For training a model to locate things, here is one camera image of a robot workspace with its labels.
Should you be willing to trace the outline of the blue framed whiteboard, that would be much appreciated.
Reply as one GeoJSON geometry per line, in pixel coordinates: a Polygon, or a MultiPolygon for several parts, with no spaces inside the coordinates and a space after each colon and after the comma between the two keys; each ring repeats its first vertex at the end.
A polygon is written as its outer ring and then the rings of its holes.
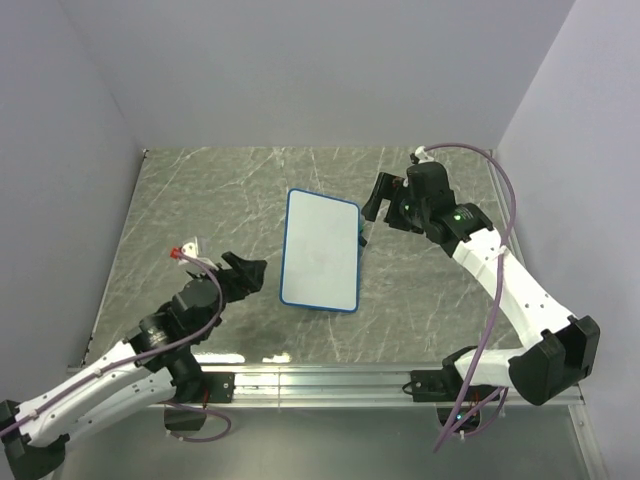
{"type": "Polygon", "coordinates": [[[353,313],[359,307],[360,208],[292,188],[287,194],[279,297],[283,304],[353,313]]]}

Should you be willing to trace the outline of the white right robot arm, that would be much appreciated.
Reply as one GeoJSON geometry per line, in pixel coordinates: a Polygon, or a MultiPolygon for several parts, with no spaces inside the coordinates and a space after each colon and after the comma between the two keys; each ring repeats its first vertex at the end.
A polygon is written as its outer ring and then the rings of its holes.
{"type": "Polygon", "coordinates": [[[442,165],[414,165],[406,177],[379,174],[363,208],[366,220],[376,219],[383,201],[389,203],[385,223],[439,245],[486,290],[521,343],[503,350],[470,346],[446,357],[441,386],[448,397],[464,399],[476,386],[513,388],[540,406],[592,373],[599,325],[548,294],[477,205],[456,201],[442,165]]]}

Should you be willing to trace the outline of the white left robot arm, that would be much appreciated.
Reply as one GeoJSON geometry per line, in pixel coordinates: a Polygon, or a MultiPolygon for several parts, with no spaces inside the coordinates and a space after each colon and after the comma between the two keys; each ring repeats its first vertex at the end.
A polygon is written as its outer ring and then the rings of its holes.
{"type": "Polygon", "coordinates": [[[157,402],[186,403],[204,388],[191,348],[230,303],[261,290],[267,263],[231,252],[214,264],[186,244],[171,252],[190,281],[94,363],[31,400],[1,404],[1,442],[16,479],[42,479],[72,443],[157,402]]]}

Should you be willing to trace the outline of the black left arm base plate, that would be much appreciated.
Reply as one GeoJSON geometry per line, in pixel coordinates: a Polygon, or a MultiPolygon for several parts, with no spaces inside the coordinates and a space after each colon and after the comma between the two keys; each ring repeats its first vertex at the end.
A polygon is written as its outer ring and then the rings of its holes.
{"type": "Polygon", "coordinates": [[[209,410],[233,400],[235,374],[208,372],[190,386],[181,386],[173,398],[163,401],[164,426],[170,435],[185,437],[199,433],[209,417],[220,418],[220,412],[209,410]]]}

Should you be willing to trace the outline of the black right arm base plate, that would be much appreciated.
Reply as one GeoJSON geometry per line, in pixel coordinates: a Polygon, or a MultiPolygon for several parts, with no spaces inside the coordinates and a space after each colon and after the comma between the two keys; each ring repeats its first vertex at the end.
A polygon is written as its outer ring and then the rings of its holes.
{"type": "MultiPolygon", "coordinates": [[[[412,398],[414,403],[452,403],[454,404],[460,387],[462,378],[453,369],[440,370],[412,370],[409,373],[409,381],[401,389],[406,395],[412,398]]],[[[477,404],[489,398],[490,402],[502,400],[504,391],[502,388],[488,385],[470,386],[465,393],[464,401],[456,414],[455,422],[462,420],[467,413],[477,404]]]]}

